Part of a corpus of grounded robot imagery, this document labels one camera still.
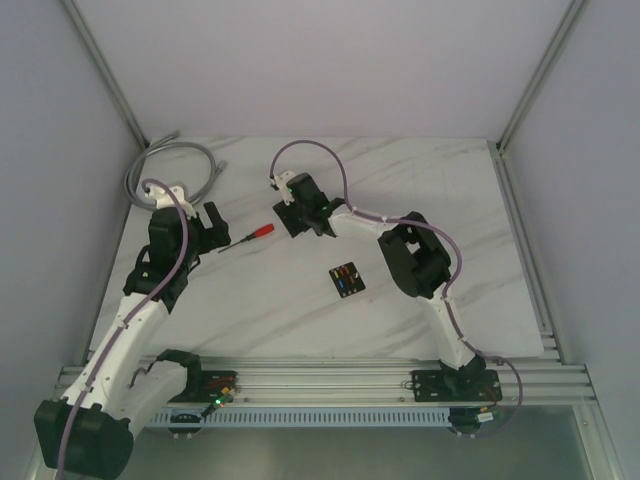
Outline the black fuse box base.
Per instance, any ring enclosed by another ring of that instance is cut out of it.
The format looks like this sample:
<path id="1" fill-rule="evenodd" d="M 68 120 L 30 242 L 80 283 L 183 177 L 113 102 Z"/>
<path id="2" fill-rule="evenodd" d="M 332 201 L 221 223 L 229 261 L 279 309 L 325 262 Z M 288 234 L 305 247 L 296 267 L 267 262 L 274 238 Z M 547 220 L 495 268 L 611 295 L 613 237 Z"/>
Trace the black fuse box base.
<path id="1" fill-rule="evenodd" d="M 336 278 L 336 271 L 340 273 L 340 278 Z M 329 276 L 341 298 L 347 298 L 366 289 L 366 285 L 353 262 L 330 269 Z M 344 290 L 340 288 L 339 281 L 344 283 Z"/>

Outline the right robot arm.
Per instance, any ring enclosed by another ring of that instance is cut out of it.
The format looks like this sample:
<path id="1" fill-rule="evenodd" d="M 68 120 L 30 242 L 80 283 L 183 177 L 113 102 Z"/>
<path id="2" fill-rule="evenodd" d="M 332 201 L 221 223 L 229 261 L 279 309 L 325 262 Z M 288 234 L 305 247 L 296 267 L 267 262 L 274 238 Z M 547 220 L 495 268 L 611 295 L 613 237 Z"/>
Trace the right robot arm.
<path id="1" fill-rule="evenodd" d="M 376 241 L 397 288 L 416 299 L 431 324 L 441 372 L 421 386 L 432 397 L 471 402 L 484 398 L 486 361 L 466 344 L 449 297 L 451 258 L 424 217 L 412 212 L 400 219 L 381 217 L 330 200 L 307 173 L 270 176 L 282 200 L 274 206 L 290 235 L 308 230 L 318 236 Z"/>

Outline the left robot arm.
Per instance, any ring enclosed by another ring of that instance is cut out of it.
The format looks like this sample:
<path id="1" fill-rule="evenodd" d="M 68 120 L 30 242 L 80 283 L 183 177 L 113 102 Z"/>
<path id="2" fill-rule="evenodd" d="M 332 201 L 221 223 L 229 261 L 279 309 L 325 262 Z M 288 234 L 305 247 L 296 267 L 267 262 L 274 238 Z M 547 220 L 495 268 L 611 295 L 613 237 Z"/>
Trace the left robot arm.
<path id="1" fill-rule="evenodd" d="M 200 358 L 162 352 L 149 371 L 140 359 L 169 318 L 202 255 L 230 244 L 229 226 L 216 205 L 186 217 L 174 206 L 156 210 L 149 242 L 139 252 L 108 332 L 74 383 L 58 400 L 44 400 L 34 424 L 44 463 L 60 473 L 115 479 L 131 457 L 134 441 L 169 400 L 198 399 L 204 390 Z"/>

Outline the red handled screwdriver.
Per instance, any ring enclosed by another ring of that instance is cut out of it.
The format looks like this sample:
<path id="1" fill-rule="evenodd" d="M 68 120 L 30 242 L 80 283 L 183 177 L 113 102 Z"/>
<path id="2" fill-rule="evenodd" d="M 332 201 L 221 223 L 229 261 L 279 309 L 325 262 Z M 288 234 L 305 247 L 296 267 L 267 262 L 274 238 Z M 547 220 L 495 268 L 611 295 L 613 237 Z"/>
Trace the red handled screwdriver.
<path id="1" fill-rule="evenodd" d="M 269 234 L 271 234 L 273 231 L 275 230 L 275 226 L 272 223 L 263 225 L 261 227 L 259 227 L 258 229 L 254 230 L 253 232 L 251 232 L 250 234 L 246 235 L 245 237 L 241 238 L 240 240 L 237 240 L 233 243 L 231 243 L 228 246 L 225 246 L 224 248 L 220 249 L 219 252 L 222 253 L 224 251 L 227 251 L 231 248 L 234 248 L 240 244 L 243 243 L 247 243 L 253 240 L 256 240 L 258 238 L 267 236 Z"/>

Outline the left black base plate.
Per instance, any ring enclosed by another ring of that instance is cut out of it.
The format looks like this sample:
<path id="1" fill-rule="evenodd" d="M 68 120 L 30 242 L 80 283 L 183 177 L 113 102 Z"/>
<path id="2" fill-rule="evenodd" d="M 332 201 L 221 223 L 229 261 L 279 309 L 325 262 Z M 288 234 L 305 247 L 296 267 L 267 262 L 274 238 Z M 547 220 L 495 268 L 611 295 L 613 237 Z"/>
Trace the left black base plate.
<path id="1" fill-rule="evenodd" d="M 234 390 L 236 383 L 236 371 L 203 371 L 195 389 L 173 397 L 170 403 L 210 403 Z"/>

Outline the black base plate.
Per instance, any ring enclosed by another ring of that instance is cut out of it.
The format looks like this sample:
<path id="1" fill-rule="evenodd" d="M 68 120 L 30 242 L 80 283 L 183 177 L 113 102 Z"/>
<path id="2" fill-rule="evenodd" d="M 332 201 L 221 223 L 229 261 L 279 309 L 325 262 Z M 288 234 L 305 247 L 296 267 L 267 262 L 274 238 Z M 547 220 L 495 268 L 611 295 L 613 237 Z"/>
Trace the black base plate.
<path id="1" fill-rule="evenodd" d="M 418 403 L 494 403 L 503 399 L 494 370 L 471 376 L 444 370 L 414 370 L 408 387 Z"/>
<path id="2" fill-rule="evenodd" d="M 195 389 L 173 397 L 170 403 L 210 403 L 234 390 L 236 383 L 236 371 L 203 371 Z"/>

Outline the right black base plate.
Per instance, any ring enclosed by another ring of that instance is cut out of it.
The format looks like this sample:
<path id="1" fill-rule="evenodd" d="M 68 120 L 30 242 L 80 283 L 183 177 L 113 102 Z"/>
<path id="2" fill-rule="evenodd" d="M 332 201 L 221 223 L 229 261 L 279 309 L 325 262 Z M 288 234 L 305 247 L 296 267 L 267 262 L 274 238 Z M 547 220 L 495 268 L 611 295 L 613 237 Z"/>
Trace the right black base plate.
<path id="1" fill-rule="evenodd" d="M 418 403 L 494 403 L 503 399 L 494 370 L 471 376 L 444 370 L 414 370 L 408 387 Z"/>

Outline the left aluminium frame post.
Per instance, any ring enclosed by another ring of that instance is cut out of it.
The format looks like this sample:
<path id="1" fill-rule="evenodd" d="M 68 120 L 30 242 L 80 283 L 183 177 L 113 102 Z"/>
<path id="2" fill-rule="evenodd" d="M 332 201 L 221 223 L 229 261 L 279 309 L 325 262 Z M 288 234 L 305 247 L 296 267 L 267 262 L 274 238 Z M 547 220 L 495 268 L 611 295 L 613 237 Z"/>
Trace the left aluminium frame post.
<path id="1" fill-rule="evenodd" d="M 104 53 L 102 52 L 91 28 L 85 19 L 79 5 L 74 0 L 61 0 L 60 5 L 69 18 L 80 43 L 86 51 L 89 60 L 96 69 L 100 80 L 118 111 L 121 119 L 129 130 L 131 136 L 140 148 L 146 148 L 149 142 L 141 128 L 126 96 L 119 85 Z"/>

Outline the aluminium frame post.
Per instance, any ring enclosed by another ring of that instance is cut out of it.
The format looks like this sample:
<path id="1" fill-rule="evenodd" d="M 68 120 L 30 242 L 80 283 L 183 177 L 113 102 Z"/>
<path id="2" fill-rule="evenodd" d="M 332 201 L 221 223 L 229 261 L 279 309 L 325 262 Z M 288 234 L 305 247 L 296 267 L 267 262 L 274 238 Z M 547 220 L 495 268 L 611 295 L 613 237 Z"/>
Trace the aluminium frame post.
<path id="1" fill-rule="evenodd" d="M 102 52 L 91 28 L 85 19 L 79 5 L 74 0 L 61 0 L 60 5 L 69 18 L 80 43 L 86 51 L 89 60 L 96 69 L 100 80 L 118 111 L 121 119 L 129 130 L 131 136 L 140 148 L 146 148 L 149 142 L 141 128 L 126 96 L 119 85 L 104 53 Z"/>
<path id="2" fill-rule="evenodd" d="M 532 76 L 523 90 L 513 113 L 511 114 L 499 140 L 496 142 L 496 149 L 499 154 L 503 155 L 508 151 L 529 111 L 541 93 L 545 83 L 550 78 L 556 64 L 559 62 L 573 32 L 577 28 L 581 17 L 587 10 L 589 4 L 590 1 L 588 0 L 571 0 L 568 3 L 561 20 L 550 37 Z"/>

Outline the right aluminium frame post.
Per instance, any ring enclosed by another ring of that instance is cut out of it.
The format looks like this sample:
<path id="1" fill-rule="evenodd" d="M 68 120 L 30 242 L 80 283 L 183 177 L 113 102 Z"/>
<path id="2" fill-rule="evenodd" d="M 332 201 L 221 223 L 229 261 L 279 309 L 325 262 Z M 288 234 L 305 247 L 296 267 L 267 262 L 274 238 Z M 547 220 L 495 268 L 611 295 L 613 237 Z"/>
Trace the right aluminium frame post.
<path id="1" fill-rule="evenodd" d="M 545 83 L 550 78 L 556 64 L 559 62 L 573 32 L 577 28 L 581 17 L 587 10 L 589 4 L 590 1 L 588 0 L 571 0 L 568 3 L 561 20 L 550 37 L 532 76 L 523 90 L 513 113 L 511 114 L 499 140 L 496 142 L 496 149 L 499 154 L 503 155 L 508 151 L 529 111 L 541 93 Z"/>

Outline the aluminium front rail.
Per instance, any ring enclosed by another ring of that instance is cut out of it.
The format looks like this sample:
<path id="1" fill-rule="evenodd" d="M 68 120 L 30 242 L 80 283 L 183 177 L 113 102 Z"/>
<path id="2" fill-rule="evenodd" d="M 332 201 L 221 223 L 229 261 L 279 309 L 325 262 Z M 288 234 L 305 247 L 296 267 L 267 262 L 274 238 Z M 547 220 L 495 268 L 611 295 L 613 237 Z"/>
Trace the aluminium front rail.
<path id="1" fill-rule="evenodd" d="M 587 368 L 543 358 L 515 360 L 524 406 L 591 405 L 596 402 Z M 232 359 L 205 357 L 205 370 L 237 373 L 235 407 L 373 407 L 414 405 L 414 370 L 430 361 L 405 359 Z"/>

